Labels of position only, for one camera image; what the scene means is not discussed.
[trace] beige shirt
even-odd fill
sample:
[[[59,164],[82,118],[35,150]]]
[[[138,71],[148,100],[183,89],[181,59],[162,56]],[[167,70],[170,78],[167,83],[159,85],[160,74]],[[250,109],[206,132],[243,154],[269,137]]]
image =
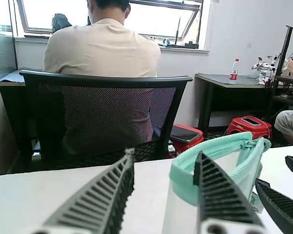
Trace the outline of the beige shirt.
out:
[[[64,28],[49,39],[44,71],[102,77],[156,77],[157,43],[114,19]]]
[[[160,48],[152,39],[126,29],[116,20],[102,19],[52,35],[45,52],[44,71],[149,78],[157,76],[160,55]],[[150,110],[155,90],[63,86],[60,92],[65,105],[64,155],[93,155],[152,139]]]

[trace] window sill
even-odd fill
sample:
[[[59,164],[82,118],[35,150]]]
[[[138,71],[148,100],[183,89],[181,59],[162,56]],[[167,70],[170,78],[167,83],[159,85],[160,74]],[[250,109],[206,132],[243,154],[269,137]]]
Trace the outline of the window sill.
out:
[[[166,48],[161,47],[161,51],[174,51],[174,52],[185,52],[185,53],[201,53],[208,54],[209,50],[206,49],[187,49],[187,48]]]
[[[15,41],[20,42],[30,42],[30,43],[48,43],[48,39],[40,39],[40,38],[23,38],[23,37],[16,37]],[[200,54],[208,54],[209,50],[206,49],[187,49],[187,48],[166,48],[161,47],[161,51],[173,51],[173,52],[180,52],[180,53],[200,53]]]

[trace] mint green fabric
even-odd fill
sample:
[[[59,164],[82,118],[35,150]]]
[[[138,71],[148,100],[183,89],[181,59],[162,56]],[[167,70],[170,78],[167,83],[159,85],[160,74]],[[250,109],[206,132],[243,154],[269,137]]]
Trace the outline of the mint green fabric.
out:
[[[219,159],[233,152],[240,152],[235,169],[228,175],[244,191],[247,198],[250,197],[260,165],[260,159],[264,151],[271,147],[271,143],[264,139],[252,140],[249,132],[223,136],[202,142],[174,159],[170,180],[172,189],[183,201],[197,206],[199,188],[193,185],[194,165],[199,152],[203,151],[212,160]],[[247,176],[252,173],[252,182]]]

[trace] white wall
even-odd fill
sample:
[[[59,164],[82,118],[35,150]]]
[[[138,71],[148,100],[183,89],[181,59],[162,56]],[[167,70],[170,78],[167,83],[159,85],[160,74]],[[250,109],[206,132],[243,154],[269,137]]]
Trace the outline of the white wall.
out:
[[[209,54],[162,51],[159,76],[194,78],[200,73],[228,74],[235,58],[240,73],[250,73],[259,56],[281,52],[286,30],[293,26],[293,0],[218,0],[210,6],[207,43]],[[42,69],[45,43],[17,41],[19,67]],[[293,51],[293,36],[289,53]],[[177,123],[197,126],[201,87],[189,83],[179,108]],[[241,113],[213,113],[211,126],[226,125]]]

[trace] white robot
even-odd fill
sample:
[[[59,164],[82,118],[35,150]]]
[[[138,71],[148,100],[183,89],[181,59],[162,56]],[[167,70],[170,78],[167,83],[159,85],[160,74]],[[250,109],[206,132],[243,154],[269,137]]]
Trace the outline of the white robot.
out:
[[[280,59],[281,54],[277,54],[274,57],[268,56],[269,59],[272,59],[272,62],[269,64],[267,62],[263,62],[263,59],[261,57],[258,58],[258,63],[255,64],[252,69],[257,69],[260,71],[259,76],[259,84],[265,85],[266,82],[271,79],[272,73],[276,71],[276,64],[278,63]]]

